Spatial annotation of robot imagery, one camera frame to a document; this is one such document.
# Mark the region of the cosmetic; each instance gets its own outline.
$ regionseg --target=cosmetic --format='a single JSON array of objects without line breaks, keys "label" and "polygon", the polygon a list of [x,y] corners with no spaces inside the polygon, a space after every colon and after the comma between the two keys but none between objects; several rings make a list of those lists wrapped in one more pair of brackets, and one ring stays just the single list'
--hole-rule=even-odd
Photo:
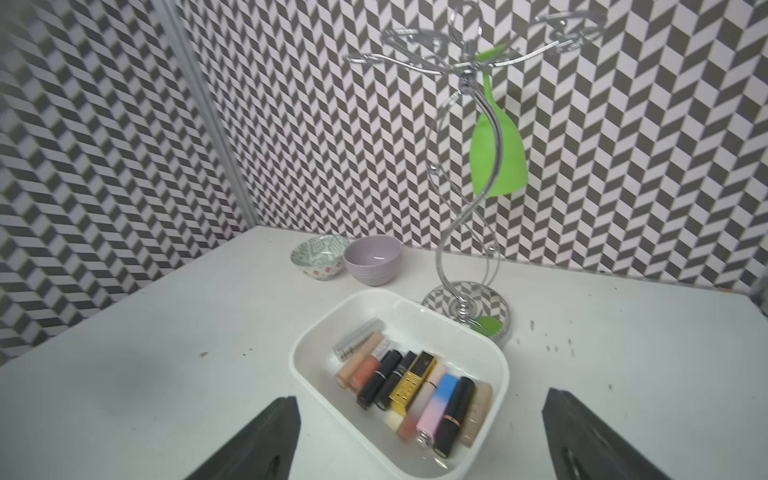
[{"label": "cosmetic", "polygon": [[451,455],[453,442],[458,437],[474,392],[475,383],[463,376],[458,381],[448,406],[445,407],[445,414],[443,414],[435,434],[435,448],[433,449],[436,454],[443,458],[448,458]]},{"label": "cosmetic", "polygon": [[427,409],[429,400],[435,394],[437,385],[440,384],[446,370],[445,365],[435,365],[416,398],[413,399],[408,408],[406,419],[402,421],[400,428],[397,429],[397,436],[402,442],[410,442],[416,436],[416,423],[422,418],[422,414]]},{"label": "cosmetic", "polygon": [[352,332],[347,333],[335,346],[333,346],[333,354],[336,358],[342,362],[349,358],[355,351],[355,349],[361,346],[369,336],[374,332],[381,332],[384,330],[384,322],[380,319],[373,318],[368,320],[360,327],[354,329]]},{"label": "cosmetic", "polygon": [[352,354],[347,360],[341,370],[336,374],[336,383],[343,389],[349,385],[349,380],[352,375],[355,374],[357,369],[366,361],[368,355],[371,354],[373,349],[384,340],[384,335],[381,332],[374,332],[370,337]]},{"label": "cosmetic", "polygon": [[445,407],[448,406],[448,401],[451,399],[453,390],[458,384],[458,379],[453,375],[445,374],[437,385],[435,395],[429,401],[426,410],[422,414],[422,418],[416,423],[416,441],[421,447],[432,446],[432,439],[435,438],[435,431],[440,420],[442,420]]},{"label": "cosmetic", "polygon": [[360,391],[357,396],[357,404],[363,407],[365,410],[371,406],[373,400],[376,398],[376,394],[384,385],[387,376],[397,367],[397,364],[402,360],[402,355],[397,350],[389,350],[382,359],[381,365],[371,376],[370,380],[365,387]]},{"label": "cosmetic", "polygon": [[402,416],[406,416],[409,403],[413,400],[413,397],[419,391],[419,387],[422,386],[424,379],[429,375],[436,363],[437,360],[435,360],[435,356],[431,353],[421,352],[419,354],[411,368],[402,376],[402,380],[397,384],[394,392],[389,395],[389,399],[392,400],[392,410]]},{"label": "cosmetic", "polygon": [[397,429],[402,424],[402,420],[402,415],[400,415],[398,412],[395,412],[394,410],[387,410],[387,412],[384,414],[384,423],[390,427],[393,432],[397,431]]},{"label": "cosmetic", "polygon": [[397,365],[395,371],[390,373],[386,378],[384,385],[382,385],[382,389],[379,390],[379,393],[376,395],[376,400],[374,401],[376,406],[381,410],[387,410],[389,408],[389,404],[392,401],[389,399],[389,395],[395,389],[397,384],[400,383],[402,376],[406,374],[409,368],[411,368],[411,365],[415,360],[416,354],[414,352],[408,352],[406,356],[400,360],[400,364]]},{"label": "cosmetic", "polygon": [[389,340],[382,340],[382,342],[373,349],[371,355],[362,363],[362,365],[360,365],[355,374],[352,375],[352,378],[349,380],[349,389],[352,390],[355,395],[360,393],[362,388],[368,383],[368,380],[371,379],[371,376],[376,369],[379,368],[384,355],[389,351],[391,345]]},{"label": "cosmetic", "polygon": [[475,437],[480,432],[488,409],[491,408],[491,400],[493,400],[493,388],[485,382],[475,384],[475,394],[469,403],[469,409],[462,424],[461,435],[458,437],[464,445],[471,447],[472,443],[475,442]]}]

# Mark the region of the patterned wall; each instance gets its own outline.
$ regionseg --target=patterned wall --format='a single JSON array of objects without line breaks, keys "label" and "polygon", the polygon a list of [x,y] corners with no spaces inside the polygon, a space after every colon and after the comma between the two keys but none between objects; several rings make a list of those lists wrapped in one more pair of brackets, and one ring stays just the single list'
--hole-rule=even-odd
[{"label": "patterned wall", "polygon": [[149,2],[0,25],[0,364],[245,228]]},{"label": "patterned wall", "polygon": [[[456,87],[393,66],[387,27],[447,30],[446,0],[177,0],[261,220],[434,247],[451,214],[429,191],[425,122]],[[590,8],[598,46],[493,76],[528,149],[525,192],[485,216],[507,258],[745,290],[768,261],[768,3],[484,0],[481,48],[542,13]],[[473,104],[439,140],[471,191]],[[452,249],[477,252],[464,232]]]}]

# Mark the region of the lip gloss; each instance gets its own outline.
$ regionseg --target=lip gloss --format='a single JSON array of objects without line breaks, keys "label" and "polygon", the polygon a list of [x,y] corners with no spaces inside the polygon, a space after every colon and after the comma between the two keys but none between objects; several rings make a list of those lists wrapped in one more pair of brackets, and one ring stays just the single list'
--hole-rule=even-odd
[{"label": "lip gloss", "polygon": [[475,383],[469,378],[463,376],[456,385],[451,399],[448,402],[448,406],[445,407],[445,414],[440,420],[440,426],[435,432],[435,448],[433,450],[436,454],[443,458],[448,458],[451,455],[451,449],[453,448],[453,442],[458,436],[458,431],[462,427],[464,422],[464,415],[469,408],[469,403],[472,400],[472,393],[475,392]]},{"label": "lip gloss", "polygon": [[384,322],[373,318],[346,334],[336,345],[333,346],[333,354],[342,362],[349,358],[355,352],[355,349],[374,332],[384,330]]},{"label": "lip gloss", "polygon": [[429,400],[437,390],[437,385],[440,384],[442,377],[446,372],[445,365],[435,365],[432,369],[432,373],[427,377],[426,382],[419,390],[419,394],[413,399],[411,407],[408,409],[406,419],[400,424],[400,428],[397,429],[397,436],[402,442],[410,442],[416,436],[416,423],[422,418],[424,411],[427,410]]},{"label": "lip gloss", "polygon": [[374,332],[370,337],[353,353],[352,357],[336,374],[336,383],[343,389],[349,386],[349,379],[355,374],[360,365],[366,361],[366,357],[371,354],[373,349],[384,340],[381,332]]},{"label": "lip gloss", "polygon": [[472,403],[469,404],[469,410],[464,418],[462,425],[462,436],[459,439],[468,447],[475,442],[475,437],[488,414],[488,409],[493,400],[493,388],[485,382],[478,382],[475,387],[475,394],[472,396]]},{"label": "lip gloss", "polygon": [[427,409],[424,411],[422,418],[416,424],[416,441],[419,446],[423,448],[432,446],[432,439],[435,438],[435,432],[442,420],[442,414],[445,411],[445,407],[448,406],[448,401],[451,399],[453,390],[458,384],[458,379],[453,375],[445,374],[440,381],[440,384],[435,390],[435,395],[427,405]]},{"label": "lip gloss", "polygon": [[357,369],[355,375],[352,376],[352,379],[349,381],[349,389],[352,390],[355,395],[360,393],[360,390],[362,390],[362,388],[366,386],[366,383],[371,379],[371,375],[373,375],[376,369],[379,368],[390,345],[389,340],[382,340],[382,342],[373,349],[366,361]]}]

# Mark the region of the round metal base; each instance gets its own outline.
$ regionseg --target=round metal base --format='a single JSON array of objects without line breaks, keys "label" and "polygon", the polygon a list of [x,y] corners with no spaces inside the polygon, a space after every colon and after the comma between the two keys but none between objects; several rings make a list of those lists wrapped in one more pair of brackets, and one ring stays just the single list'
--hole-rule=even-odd
[{"label": "round metal base", "polygon": [[492,316],[502,322],[501,329],[493,336],[488,336],[497,345],[502,346],[507,341],[510,333],[512,317],[507,302],[495,290],[477,282],[453,282],[452,285],[461,295],[469,300],[467,310],[469,319],[464,320],[458,314],[458,300],[443,285],[438,286],[422,300],[422,305],[437,313],[447,316],[459,323],[467,323],[475,326],[484,333],[485,328],[478,324],[477,319],[483,316]]}]

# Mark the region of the metal jewelry stand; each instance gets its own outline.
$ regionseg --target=metal jewelry stand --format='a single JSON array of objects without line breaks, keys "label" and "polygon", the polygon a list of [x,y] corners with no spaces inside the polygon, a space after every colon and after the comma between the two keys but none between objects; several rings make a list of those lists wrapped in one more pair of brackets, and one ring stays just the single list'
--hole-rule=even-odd
[{"label": "metal jewelry stand", "polygon": [[[455,26],[457,16],[459,14],[464,15],[463,12],[467,7],[475,10],[478,16],[477,36],[469,40],[465,40],[462,32]],[[569,29],[568,20],[577,20],[577,24]],[[587,26],[587,22],[590,22],[593,25]],[[449,35],[445,35],[439,31],[412,28],[388,28],[382,32],[382,43],[393,47],[395,50],[405,55],[407,60],[398,60],[387,55],[375,53],[364,54],[359,57],[350,56],[347,58],[349,63],[352,64],[373,65],[389,61],[401,67],[427,75],[458,75],[459,90],[452,94],[448,100],[438,108],[435,119],[430,126],[431,130],[435,133],[442,127],[447,113],[462,95],[469,95],[477,103],[482,113],[484,113],[490,120],[491,126],[493,127],[496,146],[495,159],[488,183],[482,189],[480,194],[475,196],[474,200],[469,201],[462,195],[461,189],[450,181],[439,161],[437,163],[429,162],[428,172],[430,183],[442,200],[451,206],[449,199],[446,198],[439,189],[439,182],[445,180],[449,183],[451,190],[467,203],[467,206],[460,211],[457,211],[458,208],[454,209],[456,219],[453,220],[448,229],[443,232],[440,237],[437,251],[435,252],[435,265],[437,266],[437,274],[442,285],[432,290],[422,301],[422,304],[448,318],[453,318],[457,322],[467,323],[473,326],[486,336],[490,336],[497,344],[502,344],[505,341],[506,333],[509,330],[511,322],[509,306],[498,293],[490,288],[491,282],[496,277],[498,266],[501,262],[499,245],[496,242],[484,245],[483,253],[486,257],[486,269],[485,276],[480,283],[469,281],[450,282],[448,278],[445,277],[445,272],[442,268],[442,251],[445,249],[445,245],[448,243],[454,230],[457,230],[464,224],[464,222],[472,217],[475,210],[480,206],[480,203],[493,188],[502,167],[502,159],[504,158],[502,125],[499,122],[496,113],[493,111],[493,108],[485,99],[482,90],[478,88],[477,74],[480,72],[490,72],[493,68],[508,67],[509,65],[514,65],[537,55],[541,55],[546,51],[560,53],[578,49],[586,41],[592,41],[602,35],[605,26],[605,17],[591,12],[563,12],[537,16],[534,18],[531,25],[543,23],[548,24],[553,28],[553,32],[549,35],[550,41],[546,45],[525,55],[521,55],[512,49],[512,44],[520,38],[520,35],[515,34],[497,49],[498,51],[494,56],[487,60],[478,60],[477,44],[482,35],[482,12],[477,3],[473,1],[464,1],[457,9],[451,10],[451,15],[449,17]],[[444,51],[443,49],[451,43],[458,45],[461,48],[461,61],[453,64],[446,62],[443,59],[444,55],[439,55],[438,53]],[[409,49],[410,45],[419,45],[430,50],[431,53],[421,55],[411,51]],[[490,231],[491,235],[495,237],[493,229],[483,217],[482,224],[483,227]],[[470,229],[470,231],[475,240],[482,244],[482,238],[479,234],[473,229]],[[496,260],[493,269],[491,267],[491,259]],[[491,334],[478,321],[478,319],[487,316],[494,317],[501,321],[502,327],[498,332]]]}]

